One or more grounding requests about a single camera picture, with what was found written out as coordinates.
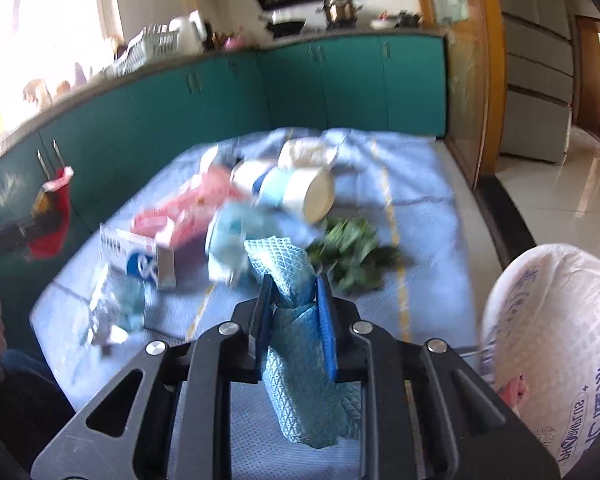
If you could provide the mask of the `red hanging cloth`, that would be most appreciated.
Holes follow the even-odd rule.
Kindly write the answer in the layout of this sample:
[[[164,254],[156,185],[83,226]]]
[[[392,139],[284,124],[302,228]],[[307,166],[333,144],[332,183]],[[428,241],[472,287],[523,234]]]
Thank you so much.
[[[45,182],[32,206],[33,233],[27,245],[34,260],[57,257],[65,245],[71,222],[70,188],[74,171],[65,166],[56,178]]]

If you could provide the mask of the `white blue medicine box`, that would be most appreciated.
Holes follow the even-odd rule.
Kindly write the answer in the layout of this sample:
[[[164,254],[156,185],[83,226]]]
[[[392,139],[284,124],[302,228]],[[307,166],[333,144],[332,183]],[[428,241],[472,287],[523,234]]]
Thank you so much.
[[[174,251],[153,238],[102,224],[99,227],[102,260],[127,276],[156,289],[176,286]]]

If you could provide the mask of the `blue waffle dish cloth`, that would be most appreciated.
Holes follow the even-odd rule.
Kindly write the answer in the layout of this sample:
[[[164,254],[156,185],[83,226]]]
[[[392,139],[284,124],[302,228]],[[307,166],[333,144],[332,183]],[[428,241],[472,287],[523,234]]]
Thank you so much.
[[[280,431],[311,448],[358,440],[360,387],[327,375],[309,256],[288,237],[246,240],[244,247],[257,277],[270,276],[277,288],[262,379]]]

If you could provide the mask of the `white bowl on counter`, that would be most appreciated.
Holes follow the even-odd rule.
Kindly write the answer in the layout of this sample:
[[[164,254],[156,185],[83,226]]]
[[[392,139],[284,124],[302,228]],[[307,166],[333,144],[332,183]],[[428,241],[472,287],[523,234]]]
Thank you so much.
[[[373,30],[393,29],[397,22],[395,18],[376,18],[376,20],[370,21],[370,28]]]

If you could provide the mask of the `pink plastic packaging bag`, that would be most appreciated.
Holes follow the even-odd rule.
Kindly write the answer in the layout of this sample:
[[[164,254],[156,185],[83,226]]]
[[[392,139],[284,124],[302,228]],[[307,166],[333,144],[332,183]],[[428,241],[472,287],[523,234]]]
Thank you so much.
[[[228,170],[211,166],[202,174],[194,174],[158,204],[136,214],[130,231],[177,250],[206,234],[215,213],[226,202],[247,198],[247,194],[232,185]]]

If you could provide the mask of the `clear blue plastic bag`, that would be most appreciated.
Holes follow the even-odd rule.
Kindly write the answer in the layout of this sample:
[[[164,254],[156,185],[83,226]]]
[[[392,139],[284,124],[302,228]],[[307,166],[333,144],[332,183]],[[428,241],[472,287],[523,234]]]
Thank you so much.
[[[123,344],[144,327],[145,308],[145,283],[103,264],[94,275],[84,344]]]

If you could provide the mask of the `green leafy vegetable scraps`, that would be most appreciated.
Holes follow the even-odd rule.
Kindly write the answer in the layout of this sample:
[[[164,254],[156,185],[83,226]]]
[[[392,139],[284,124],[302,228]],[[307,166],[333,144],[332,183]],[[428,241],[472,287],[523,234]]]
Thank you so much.
[[[362,218],[327,217],[324,234],[306,248],[318,273],[339,290],[360,294],[380,289],[384,273],[402,260],[400,249],[381,244],[377,229]]]

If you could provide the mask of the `blue checked tablecloth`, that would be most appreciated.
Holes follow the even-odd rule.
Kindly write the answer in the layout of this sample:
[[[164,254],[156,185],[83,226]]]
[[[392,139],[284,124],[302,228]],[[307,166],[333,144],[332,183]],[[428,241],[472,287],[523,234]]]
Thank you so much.
[[[332,290],[351,299],[362,318],[420,344],[432,337],[474,354],[477,315],[468,249],[452,185],[432,141],[400,133],[332,129],[336,200],[316,228],[281,212],[277,231],[308,250]],[[90,296],[102,270],[100,241],[90,238],[38,298],[31,323],[43,356],[75,408],[154,339],[177,344],[230,317],[256,292],[244,274],[237,286],[209,280],[204,240],[175,254],[176,285],[147,287],[141,330],[102,348],[87,339]],[[236,479],[353,479],[358,444],[330,448],[288,441],[262,385],[232,389],[232,475]]]

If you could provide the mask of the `white dish rack basket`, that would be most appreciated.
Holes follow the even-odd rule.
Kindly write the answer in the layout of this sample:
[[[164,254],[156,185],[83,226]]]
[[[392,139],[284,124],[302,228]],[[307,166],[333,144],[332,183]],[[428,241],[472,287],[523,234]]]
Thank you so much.
[[[153,24],[128,43],[124,53],[112,64],[112,72],[120,77],[177,53],[178,31],[170,30],[168,25]]]

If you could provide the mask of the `black small pot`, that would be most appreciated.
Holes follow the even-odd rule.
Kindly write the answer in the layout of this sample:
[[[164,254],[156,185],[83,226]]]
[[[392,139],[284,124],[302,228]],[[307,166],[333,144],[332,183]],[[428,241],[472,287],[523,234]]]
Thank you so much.
[[[419,28],[422,14],[400,11],[396,14],[396,27]]]

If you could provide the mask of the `white tissue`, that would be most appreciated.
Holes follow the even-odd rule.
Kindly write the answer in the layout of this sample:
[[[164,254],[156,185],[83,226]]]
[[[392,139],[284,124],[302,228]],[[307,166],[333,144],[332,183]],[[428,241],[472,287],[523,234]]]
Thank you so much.
[[[284,169],[325,168],[329,170],[336,160],[338,148],[319,138],[290,139],[278,156],[277,166]]]

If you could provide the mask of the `wooden glass door frame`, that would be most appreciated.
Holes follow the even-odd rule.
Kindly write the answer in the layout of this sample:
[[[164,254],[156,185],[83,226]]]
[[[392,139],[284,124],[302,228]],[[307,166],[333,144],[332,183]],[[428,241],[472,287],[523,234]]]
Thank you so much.
[[[506,103],[506,47],[500,0],[419,0],[422,26],[445,40],[445,144],[468,185],[495,174]]]

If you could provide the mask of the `blue surgical face mask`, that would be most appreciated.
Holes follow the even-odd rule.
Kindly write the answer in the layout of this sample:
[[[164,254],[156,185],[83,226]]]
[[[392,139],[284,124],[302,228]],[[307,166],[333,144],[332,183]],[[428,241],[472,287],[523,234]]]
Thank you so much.
[[[265,208],[249,202],[226,202],[209,223],[206,246],[208,277],[215,283],[236,287],[250,269],[246,240],[260,240],[277,233]]]

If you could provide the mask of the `white trash bag with print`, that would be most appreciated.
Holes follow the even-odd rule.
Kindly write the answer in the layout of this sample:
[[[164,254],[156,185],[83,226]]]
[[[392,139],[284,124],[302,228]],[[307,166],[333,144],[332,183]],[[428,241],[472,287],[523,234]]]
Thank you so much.
[[[486,300],[480,374],[562,477],[600,477],[600,259],[569,244],[517,257]]]

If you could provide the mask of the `striped paper cup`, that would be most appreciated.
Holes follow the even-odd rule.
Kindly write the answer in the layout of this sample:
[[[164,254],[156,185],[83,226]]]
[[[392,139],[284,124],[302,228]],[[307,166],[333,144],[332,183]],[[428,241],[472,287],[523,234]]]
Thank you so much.
[[[335,203],[335,183],[321,167],[283,168],[272,160],[244,160],[230,183],[259,204],[283,209],[306,223],[324,219]]]

